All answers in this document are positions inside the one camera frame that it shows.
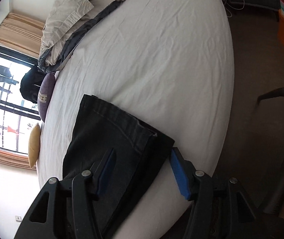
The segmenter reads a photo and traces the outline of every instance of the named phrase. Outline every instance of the blue gripper pad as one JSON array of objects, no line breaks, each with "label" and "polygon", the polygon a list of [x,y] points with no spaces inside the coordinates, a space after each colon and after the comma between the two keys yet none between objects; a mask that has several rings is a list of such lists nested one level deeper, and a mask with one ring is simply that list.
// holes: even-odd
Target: blue gripper pad
[{"label": "blue gripper pad", "polygon": [[116,153],[112,148],[111,151],[107,151],[101,160],[96,175],[97,177],[97,190],[98,196],[103,195],[106,192],[109,180],[111,178],[114,166],[116,162]]},{"label": "blue gripper pad", "polygon": [[180,193],[185,197],[185,199],[189,200],[191,197],[191,192],[189,189],[190,182],[181,161],[184,161],[181,154],[179,152],[175,152],[173,148],[170,157],[171,167],[175,176],[175,180],[179,187]]}]

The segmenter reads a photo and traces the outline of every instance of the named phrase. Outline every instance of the beige curtain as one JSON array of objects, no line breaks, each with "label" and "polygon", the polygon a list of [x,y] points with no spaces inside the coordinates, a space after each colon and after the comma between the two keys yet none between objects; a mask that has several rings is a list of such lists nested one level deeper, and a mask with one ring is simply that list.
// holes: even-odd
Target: beige curtain
[{"label": "beige curtain", "polygon": [[44,23],[9,13],[0,25],[0,44],[39,58]]}]

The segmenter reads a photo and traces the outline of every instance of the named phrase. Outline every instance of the purple pillow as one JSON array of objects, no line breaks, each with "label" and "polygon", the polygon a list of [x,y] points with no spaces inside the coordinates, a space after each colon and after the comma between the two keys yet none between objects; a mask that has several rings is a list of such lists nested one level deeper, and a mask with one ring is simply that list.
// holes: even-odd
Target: purple pillow
[{"label": "purple pillow", "polygon": [[55,76],[54,73],[51,72],[48,73],[46,77],[44,77],[38,94],[38,110],[40,118],[43,120],[43,122],[46,121],[47,110],[49,107],[54,86]]}]

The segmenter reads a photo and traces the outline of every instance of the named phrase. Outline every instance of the cable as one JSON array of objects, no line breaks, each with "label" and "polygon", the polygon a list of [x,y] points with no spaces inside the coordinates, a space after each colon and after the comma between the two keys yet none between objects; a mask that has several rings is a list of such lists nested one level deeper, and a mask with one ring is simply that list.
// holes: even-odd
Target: cable
[{"label": "cable", "polygon": [[243,9],[244,9],[244,6],[245,6],[245,0],[243,0],[243,7],[240,8],[240,9],[232,7],[229,3],[227,3],[227,5],[228,5],[229,7],[231,7],[231,8],[233,8],[233,9],[235,9],[235,10],[243,10]]},{"label": "cable", "polygon": [[233,14],[231,13],[231,11],[230,11],[229,9],[227,9],[226,7],[225,7],[225,9],[231,14],[231,16],[228,16],[228,15],[227,15],[227,12],[226,12],[226,16],[227,16],[228,18],[232,17]]}]

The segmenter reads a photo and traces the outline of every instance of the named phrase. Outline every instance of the gray trim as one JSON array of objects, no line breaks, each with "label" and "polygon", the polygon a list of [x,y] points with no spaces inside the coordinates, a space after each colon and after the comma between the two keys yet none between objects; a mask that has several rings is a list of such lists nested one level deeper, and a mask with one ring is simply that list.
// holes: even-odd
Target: gray trim
[{"label": "gray trim", "polygon": [[44,72],[47,71],[46,58],[49,54],[51,54],[51,50],[52,50],[52,47],[48,48],[46,51],[43,52],[41,56],[39,56],[39,59],[38,59],[39,68]]},{"label": "gray trim", "polygon": [[46,66],[45,57],[49,54],[52,48],[46,50],[41,55],[41,61],[39,58],[39,67],[45,72],[55,72],[58,67],[62,64],[62,62],[67,58],[67,56],[71,53],[71,51],[76,47],[76,45],[81,41],[81,39],[85,36],[85,34],[91,30],[100,20],[109,15],[112,11],[114,11],[117,7],[121,5],[123,1],[113,1],[110,3],[103,11],[101,11],[94,19],[88,20],[84,23],[80,28],[78,28],[69,39],[65,42],[63,49],[60,55],[57,58],[55,65]]}]

